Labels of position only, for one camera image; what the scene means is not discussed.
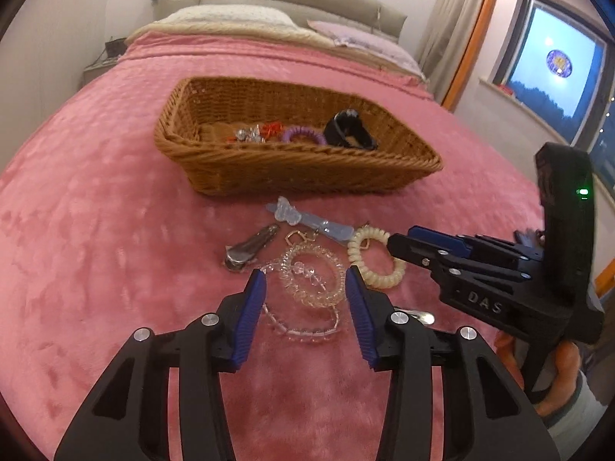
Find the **window sill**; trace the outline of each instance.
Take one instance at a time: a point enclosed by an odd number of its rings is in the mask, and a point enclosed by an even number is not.
[[[564,137],[562,137],[558,132],[556,132],[549,124],[547,124],[547,122],[544,119],[542,119],[539,115],[537,115],[533,110],[531,110],[525,104],[522,104],[516,98],[506,94],[505,92],[500,90],[497,86],[495,86],[493,83],[491,83],[491,81],[489,81],[486,78],[479,78],[479,83],[481,85],[484,85],[485,87],[489,88],[492,92],[495,92],[497,95],[500,95],[500,97],[508,100],[509,103],[511,103],[511,105],[516,106],[518,109],[522,110],[530,118],[532,118],[534,121],[536,121],[536,123],[542,129],[544,129],[546,132],[548,132],[548,134],[551,137],[555,138],[559,143],[565,144],[567,146],[569,145]],[[594,181],[594,187],[600,191],[600,193],[602,194],[602,197],[604,198],[604,200],[607,203],[609,203],[609,205],[611,206],[613,212],[615,212],[615,199],[613,199],[613,195],[611,194],[611,192],[609,191],[607,186],[605,186],[602,183],[602,180],[597,175],[593,176],[593,181]]]

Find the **wicker basket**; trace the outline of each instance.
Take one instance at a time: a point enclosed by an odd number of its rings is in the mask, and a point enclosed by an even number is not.
[[[323,130],[356,109],[379,149],[310,143],[229,143],[235,130],[281,121]],[[355,95],[250,78],[190,78],[177,85],[155,131],[159,150],[207,195],[385,192],[442,169],[439,154],[375,103]]]

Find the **fuzzy pink bedspread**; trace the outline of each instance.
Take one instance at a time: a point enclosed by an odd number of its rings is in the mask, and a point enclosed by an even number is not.
[[[403,78],[288,45],[143,36],[116,68],[49,119],[0,179],[0,390],[50,458],[132,331],[181,329],[241,291],[247,274],[221,266],[224,246],[273,221],[264,204],[276,195],[204,197],[156,150],[153,127],[169,93],[194,75],[359,93],[407,122],[444,158],[442,172],[395,195],[287,196],[300,210],[390,232],[418,224],[511,238],[515,228],[541,225],[534,184]],[[283,243],[279,237],[261,258],[273,258]],[[343,253],[326,238],[321,244]],[[385,260],[373,259],[374,268]],[[274,285],[272,300],[282,296]],[[436,328],[474,323],[493,338],[493,329],[439,303],[426,271],[409,268],[389,295],[395,304],[434,313]],[[389,376],[368,369],[346,308],[342,318],[341,334],[310,345],[283,339],[261,317],[247,364],[222,378],[238,460],[375,459]],[[439,393],[433,459],[442,455]],[[179,460],[176,424],[170,432]]]

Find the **curtain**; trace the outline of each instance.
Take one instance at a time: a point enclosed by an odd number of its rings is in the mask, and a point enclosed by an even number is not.
[[[429,89],[442,103],[465,53],[483,0],[437,0],[417,51]]]

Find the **pillow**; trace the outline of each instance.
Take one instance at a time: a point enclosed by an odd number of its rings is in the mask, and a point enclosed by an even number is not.
[[[307,24],[315,31],[331,38],[337,46],[347,46],[369,52],[426,81],[425,75],[414,58],[402,47],[385,38],[333,22],[308,21]]]
[[[293,19],[281,10],[258,5],[195,5],[178,10],[158,22],[178,24],[204,21],[262,22],[272,26],[298,27]]]

